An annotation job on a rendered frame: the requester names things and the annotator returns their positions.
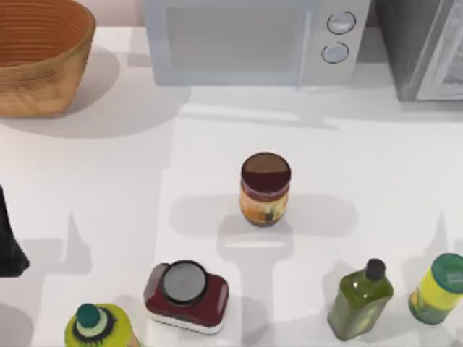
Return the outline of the green square bottle black cap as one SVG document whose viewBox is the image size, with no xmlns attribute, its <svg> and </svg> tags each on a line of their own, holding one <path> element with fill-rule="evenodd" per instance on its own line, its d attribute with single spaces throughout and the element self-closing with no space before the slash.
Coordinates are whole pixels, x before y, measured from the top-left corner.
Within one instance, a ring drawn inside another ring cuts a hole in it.
<svg viewBox="0 0 463 347">
<path fill-rule="evenodd" d="M 371 331 L 393 295 L 385 263 L 377 258 L 368 260 L 363 269 L 340 280 L 328 313 L 332 332 L 347 341 Z"/>
</svg>

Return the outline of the yellow-green bottle with teal cap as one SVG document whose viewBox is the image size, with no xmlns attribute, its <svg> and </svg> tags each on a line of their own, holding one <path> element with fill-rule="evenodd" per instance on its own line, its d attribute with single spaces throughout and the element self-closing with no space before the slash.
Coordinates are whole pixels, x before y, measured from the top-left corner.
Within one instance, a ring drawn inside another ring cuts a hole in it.
<svg viewBox="0 0 463 347">
<path fill-rule="evenodd" d="M 64 331 L 65 347 L 144 347 L 115 304 L 81 304 Z"/>
</svg>

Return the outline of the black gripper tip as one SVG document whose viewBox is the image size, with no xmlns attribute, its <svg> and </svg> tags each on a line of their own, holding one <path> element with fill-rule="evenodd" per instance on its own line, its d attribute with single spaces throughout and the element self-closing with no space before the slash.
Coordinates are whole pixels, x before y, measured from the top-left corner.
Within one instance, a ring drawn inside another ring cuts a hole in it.
<svg viewBox="0 0 463 347">
<path fill-rule="evenodd" d="M 29 266 L 29 259 L 14 237 L 0 185 L 0 278 L 18 278 Z"/>
</svg>

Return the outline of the microwave knob with grey dial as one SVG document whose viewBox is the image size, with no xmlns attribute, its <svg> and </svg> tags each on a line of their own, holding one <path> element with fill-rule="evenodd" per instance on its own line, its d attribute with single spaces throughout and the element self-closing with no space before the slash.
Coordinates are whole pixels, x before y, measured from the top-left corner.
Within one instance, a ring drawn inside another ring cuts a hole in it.
<svg viewBox="0 0 463 347">
<path fill-rule="evenodd" d="M 334 35 L 344 35 L 356 25 L 356 17 L 351 12 L 332 14 L 327 20 L 327 28 Z"/>
</svg>

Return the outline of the brown jar with orange label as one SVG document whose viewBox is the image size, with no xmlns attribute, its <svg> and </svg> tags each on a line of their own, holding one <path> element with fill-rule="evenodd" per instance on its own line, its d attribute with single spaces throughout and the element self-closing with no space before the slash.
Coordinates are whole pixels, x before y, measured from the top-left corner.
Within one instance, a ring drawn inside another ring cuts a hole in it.
<svg viewBox="0 0 463 347">
<path fill-rule="evenodd" d="M 288 162 L 272 152 L 259 152 L 241 168 L 239 207 L 251 224 L 272 226 L 283 217 L 289 199 L 292 170 Z"/>
</svg>

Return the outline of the brown wicker basket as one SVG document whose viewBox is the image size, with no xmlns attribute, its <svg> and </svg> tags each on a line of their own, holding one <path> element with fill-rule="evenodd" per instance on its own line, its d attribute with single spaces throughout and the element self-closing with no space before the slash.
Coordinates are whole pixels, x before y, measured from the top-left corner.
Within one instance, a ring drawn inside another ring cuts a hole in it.
<svg viewBox="0 0 463 347">
<path fill-rule="evenodd" d="M 93 13 L 76 0 L 0 0 L 0 116 L 66 111 L 95 27 Z"/>
</svg>

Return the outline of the pale microwave oven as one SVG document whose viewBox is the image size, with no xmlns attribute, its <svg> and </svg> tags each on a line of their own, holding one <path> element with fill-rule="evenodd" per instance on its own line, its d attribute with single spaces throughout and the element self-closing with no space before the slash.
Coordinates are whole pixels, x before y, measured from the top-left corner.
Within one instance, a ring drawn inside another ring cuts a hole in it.
<svg viewBox="0 0 463 347">
<path fill-rule="evenodd" d="M 371 0 L 143 0 L 155 81 L 160 85 L 297 86 L 305 16 L 311 11 L 302 87 L 351 80 Z M 351 12 L 354 28 L 334 35 L 332 14 Z M 341 42 L 349 56 L 324 62 Z"/>
</svg>

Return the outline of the yellow can with green lid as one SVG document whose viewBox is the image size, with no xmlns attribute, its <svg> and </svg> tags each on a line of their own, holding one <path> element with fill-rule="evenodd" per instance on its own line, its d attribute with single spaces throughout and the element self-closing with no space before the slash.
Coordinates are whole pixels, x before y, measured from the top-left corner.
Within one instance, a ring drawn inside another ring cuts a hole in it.
<svg viewBox="0 0 463 347">
<path fill-rule="evenodd" d="M 426 325 L 441 324 L 463 297 L 463 257 L 444 253 L 436 257 L 409 296 L 409 310 Z"/>
</svg>

